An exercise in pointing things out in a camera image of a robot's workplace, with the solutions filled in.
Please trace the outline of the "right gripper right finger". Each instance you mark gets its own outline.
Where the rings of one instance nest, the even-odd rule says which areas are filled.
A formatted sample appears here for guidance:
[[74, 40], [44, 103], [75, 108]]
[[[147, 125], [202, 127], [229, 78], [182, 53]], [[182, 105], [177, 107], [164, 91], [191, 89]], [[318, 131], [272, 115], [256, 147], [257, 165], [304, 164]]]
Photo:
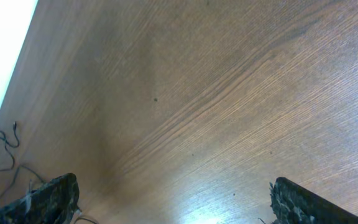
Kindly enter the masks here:
[[358, 224], [357, 215], [285, 177], [278, 177], [270, 184], [270, 199], [275, 223]]

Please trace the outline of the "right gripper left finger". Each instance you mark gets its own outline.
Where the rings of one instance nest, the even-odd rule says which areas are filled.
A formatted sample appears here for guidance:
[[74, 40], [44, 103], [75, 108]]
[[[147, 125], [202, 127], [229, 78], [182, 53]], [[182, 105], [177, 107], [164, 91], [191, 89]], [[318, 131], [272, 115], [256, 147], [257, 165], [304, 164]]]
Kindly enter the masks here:
[[67, 173], [0, 208], [0, 223], [70, 223], [79, 196], [76, 175]]

